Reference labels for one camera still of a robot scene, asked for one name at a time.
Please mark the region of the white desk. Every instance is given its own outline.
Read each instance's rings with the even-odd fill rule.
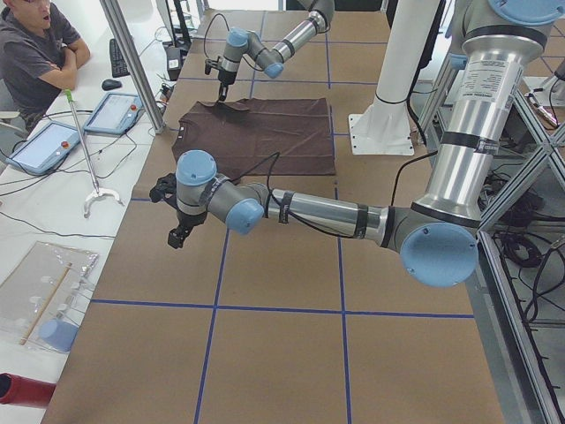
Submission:
[[[120,1],[130,33],[133,36],[138,52],[145,49],[154,39],[155,30],[162,26],[162,20],[154,8],[154,0],[124,0]],[[112,34],[98,2],[92,0],[58,0],[59,9],[70,22],[79,30],[91,49],[91,59],[79,70],[77,89],[73,99],[79,110],[93,110],[104,95],[101,83],[111,78],[109,66],[108,44]],[[160,31],[159,37],[165,37],[166,32]],[[166,73],[166,57],[160,42],[153,42],[141,55],[141,63],[146,70],[149,84],[157,93],[161,86],[159,75]],[[135,93],[131,77],[120,79],[124,86],[116,92]],[[48,113],[69,110],[69,104],[64,95],[59,95]],[[79,115],[84,123],[86,114]],[[53,117],[53,119],[74,125],[71,114]],[[45,119],[38,129],[48,121]],[[132,187],[136,183],[147,153],[153,141],[154,132],[151,123],[144,115],[129,132],[130,137],[137,143],[137,148],[123,161],[109,178],[101,179],[102,187],[119,192],[123,202],[130,201]],[[107,175],[118,162],[132,150],[132,142],[123,137],[113,146],[105,148],[114,137],[87,136],[90,153],[102,150],[93,155],[94,169],[98,175]],[[82,149],[76,147],[66,159],[62,169],[79,163],[73,170],[87,170]],[[29,176],[9,167],[0,176],[0,184],[10,183]],[[16,184],[0,185],[0,210],[9,216],[26,220],[44,230],[60,233],[104,234],[114,236],[122,221],[125,206],[120,206],[113,199],[103,199],[93,203],[91,215],[85,219],[82,215],[85,198],[92,192],[93,187],[87,172],[53,174],[23,192],[11,195],[11,192],[29,185],[33,180]],[[102,271],[112,246],[111,239],[102,238],[61,238],[42,234],[23,224],[14,222],[5,216],[0,216],[0,282],[11,273],[24,255],[36,241],[50,242],[64,246],[77,247],[96,252],[99,261],[89,279],[95,283]],[[41,352],[15,344],[0,342],[0,372],[24,375],[38,380],[56,382],[63,369],[66,356],[53,352]],[[0,405],[0,424],[34,424],[41,421],[44,411],[41,409]]]

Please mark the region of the wooden stick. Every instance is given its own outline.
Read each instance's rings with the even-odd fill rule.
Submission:
[[[51,303],[51,300],[53,300],[55,293],[57,293],[57,290],[59,290],[59,287],[63,283],[64,279],[67,277],[67,274],[71,270],[71,267],[72,267],[72,263],[68,262],[66,264],[66,267],[64,268],[63,274],[57,280],[55,287],[53,288],[53,290],[51,291],[49,296],[45,299],[45,301],[43,302],[43,305],[41,305],[41,309],[39,311],[37,311],[37,315],[35,316],[35,319],[32,322],[32,325],[29,326],[29,329],[27,329],[26,334],[19,340],[20,345],[23,346],[23,345],[26,344],[27,339],[31,336],[32,332],[34,331],[35,326],[37,325],[37,323],[41,319],[41,316],[43,315],[43,313],[45,312],[47,307],[49,306],[49,303]]]

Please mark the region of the tablet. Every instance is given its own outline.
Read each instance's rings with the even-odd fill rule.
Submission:
[[[80,142],[73,126],[51,121],[6,159],[6,162],[33,175],[54,169]]]
[[[122,135],[135,124],[141,108],[138,95],[107,93],[83,129],[88,133]]]

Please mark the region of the man's arm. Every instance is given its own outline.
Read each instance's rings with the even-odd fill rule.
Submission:
[[[73,90],[77,85],[77,55],[69,48],[64,49],[64,65],[61,69],[55,64],[53,70],[45,72],[39,78],[54,87]]]
[[[67,47],[74,51],[74,54],[77,56],[77,69],[85,64],[90,58],[90,49],[82,38],[79,38]]]

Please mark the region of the gray t-shirt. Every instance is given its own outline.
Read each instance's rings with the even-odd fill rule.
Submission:
[[[0,73],[19,109],[26,113],[44,112],[61,90],[39,79],[53,68],[62,67],[63,46],[80,34],[57,7],[51,5],[51,28],[45,38],[27,31],[9,8],[0,15]]]

